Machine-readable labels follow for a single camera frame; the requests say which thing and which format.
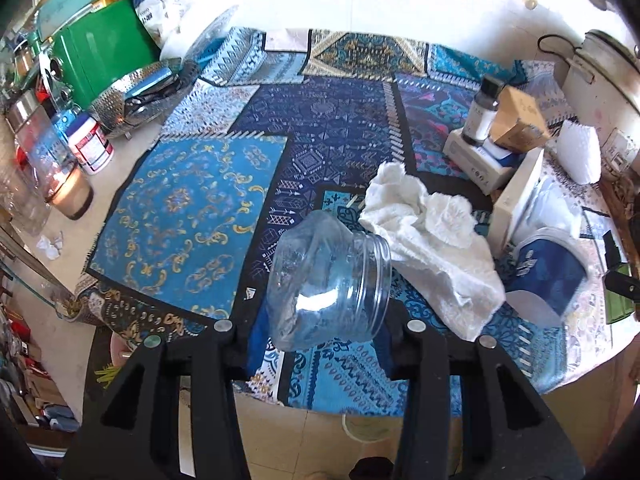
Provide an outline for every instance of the blue and white cup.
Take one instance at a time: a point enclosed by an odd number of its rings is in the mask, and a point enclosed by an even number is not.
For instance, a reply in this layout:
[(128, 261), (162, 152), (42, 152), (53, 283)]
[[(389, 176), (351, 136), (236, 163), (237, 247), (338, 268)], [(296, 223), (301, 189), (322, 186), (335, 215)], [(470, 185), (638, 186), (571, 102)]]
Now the blue and white cup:
[(589, 277), (588, 261), (575, 240), (545, 227), (523, 240), (514, 257), (516, 277), (507, 287), (507, 303), (539, 327), (561, 326)]

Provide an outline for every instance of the tiled wall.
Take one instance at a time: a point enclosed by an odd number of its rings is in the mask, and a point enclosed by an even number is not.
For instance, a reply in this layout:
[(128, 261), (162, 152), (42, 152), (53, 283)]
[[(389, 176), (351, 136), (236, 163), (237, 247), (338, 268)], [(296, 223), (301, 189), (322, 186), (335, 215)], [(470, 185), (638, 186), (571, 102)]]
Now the tiled wall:
[(549, 32), (579, 43), (587, 30), (599, 28), (634, 45), (615, 13), (597, 10), (588, 0), (538, 0), (534, 10), (522, 0), (238, 1), (244, 3), (239, 25), (378, 32), (447, 44), (503, 64), (546, 59), (537, 53), (536, 40)]

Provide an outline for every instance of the white cardboard box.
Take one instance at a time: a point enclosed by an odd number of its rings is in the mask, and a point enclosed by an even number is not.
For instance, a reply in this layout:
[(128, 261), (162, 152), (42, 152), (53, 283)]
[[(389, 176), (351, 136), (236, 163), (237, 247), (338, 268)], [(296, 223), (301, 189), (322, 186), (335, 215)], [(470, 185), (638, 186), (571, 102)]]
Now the white cardboard box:
[(544, 151), (544, 148), (534, 148), (527, 152), (518, 171), (494, 204), (494, 212), (491, 215), (489, 232), (486, 236), (494, 258), (502, 256), (504, 248), (520, 222), (533, 188), (540, 180)]
[(506, 184), (515, 168), (505, 168), (481, 146), (465, 142), (460, 136), (461, 131), (462, 128), (449, 134), (443, 153), (459, 165), (485, 195)]

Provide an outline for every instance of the metal bowl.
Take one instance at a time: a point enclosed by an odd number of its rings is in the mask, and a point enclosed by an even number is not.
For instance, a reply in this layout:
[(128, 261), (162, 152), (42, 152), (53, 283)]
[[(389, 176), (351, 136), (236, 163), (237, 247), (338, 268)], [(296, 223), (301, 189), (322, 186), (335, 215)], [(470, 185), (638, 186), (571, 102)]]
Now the metal bowl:
[(176, 93), (150, 102), (138, 108), (134, 113), (125, 114), (126, 94), (133, 87), (162, 68), (169, 68), (174, 73), (180, 71), (180, 59), (166, 59), (134, 70), (113, 83), (89, 106), (87, 110), (98, 121), (108, 139), (114, 139), (144, 123), (152, 121), (160, 114), (173, 110), (190, 91), (193, 81), (181, 87)]

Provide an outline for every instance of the blue patterned tablecloth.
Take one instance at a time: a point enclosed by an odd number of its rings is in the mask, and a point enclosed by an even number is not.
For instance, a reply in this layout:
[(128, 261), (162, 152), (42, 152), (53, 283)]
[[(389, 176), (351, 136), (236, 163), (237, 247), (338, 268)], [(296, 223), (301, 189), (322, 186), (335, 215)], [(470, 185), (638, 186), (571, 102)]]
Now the blue patterned tablecloth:
[[(290, 44), (279, 34), (277, 50), (267, 44), (263, 32), (231, 31), (113, 201), (78, 301), (127, 340), (154, 333), (171, 341), (197, 335), (210, 319), (233, 319), (264, 293), (280, 235), (311, 210), (361, 229), (356, 206), (385, 161), (403, 162), (431, 192), (466, 196), (485, 235), (491, 201), (442, 153), (483, 75), (534, 95), (552, 131), (573, 115), (551, 63), (504, 68), (437, 44), (327, 30), (292, 34)], [(611, 349), (598, 281), (598, 245), (612, 226), (606, 205), (549, 154), (543, 171), (584, 209), (580, 243), (595, 279), (562, 328), (539, 329), (505, 304), (484, 329), (540, 392), (586, 373)], [(497, 268), (507, 281), (513, 263)], [(448, 332), (396, 272), (392, 295)], [(267, 343), (258, 364), (237, 386), (262, 400), (332, 413), (404, 409), (406, 384), (386, 378), (370, 342), (334, 340), (293, 354)], [(451, 385), (459, 413), (459, 379)]]

